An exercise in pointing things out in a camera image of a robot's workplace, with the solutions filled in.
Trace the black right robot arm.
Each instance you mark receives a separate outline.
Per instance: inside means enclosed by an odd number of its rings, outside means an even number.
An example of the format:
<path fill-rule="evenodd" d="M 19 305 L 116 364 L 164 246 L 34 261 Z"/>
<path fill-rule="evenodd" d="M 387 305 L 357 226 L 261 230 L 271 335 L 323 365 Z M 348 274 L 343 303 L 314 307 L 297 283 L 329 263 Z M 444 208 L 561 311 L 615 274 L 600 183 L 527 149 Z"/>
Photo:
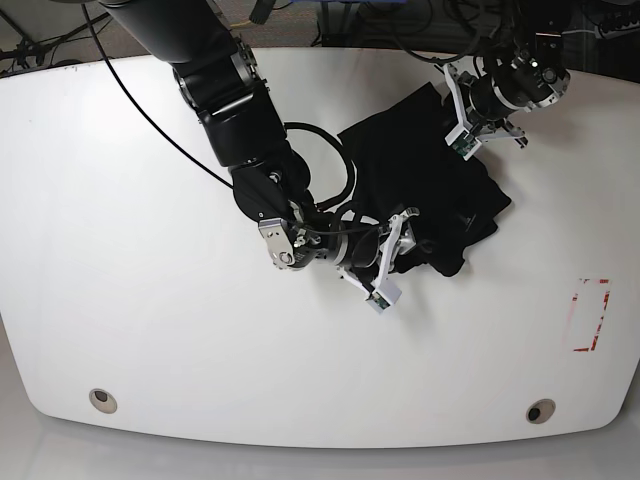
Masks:
<path fill-rule="evenodd" d="M 183 99 L 196 113 L 215 156 L 231 175 L 239 209 L 258 225 L 273 264 L 300 270 L 314 260 L 383 307 L 401 295 L 390 274 L 397 256 L 416 242 L 409 219 L 416 208 L 371 225 L 343 220 L 355 208 L 358 178 L 342 144 L 325 130 L 285 123 L 272 102 L 250 47 L 212 1 L 104 1 L 102 7 L 149 53 L 168 63 Z M 306 131 L 326 140 L 346 170 L 342 190 L 316 202 L 311 174 L 287 134 Z"/>

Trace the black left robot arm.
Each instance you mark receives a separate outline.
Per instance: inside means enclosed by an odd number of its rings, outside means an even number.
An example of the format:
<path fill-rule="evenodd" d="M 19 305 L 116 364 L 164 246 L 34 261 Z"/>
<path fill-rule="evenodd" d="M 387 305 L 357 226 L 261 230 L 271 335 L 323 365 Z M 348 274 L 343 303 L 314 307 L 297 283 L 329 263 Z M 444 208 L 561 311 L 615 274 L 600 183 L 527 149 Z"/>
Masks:
<path fill-rule="evenodd" d="M 477 42 L 482 69 L 460 71 L 451 63 L 443 68 L 449 88 L 446 103 L 453 110 L 445 141 L 466 159 L 499 138 L 526 147 L 524 131 L 509 117 L 558 103 L 571 80 L 562 60 L 571 3 L 503 1 L 501 5 L 499 26 Z"/>

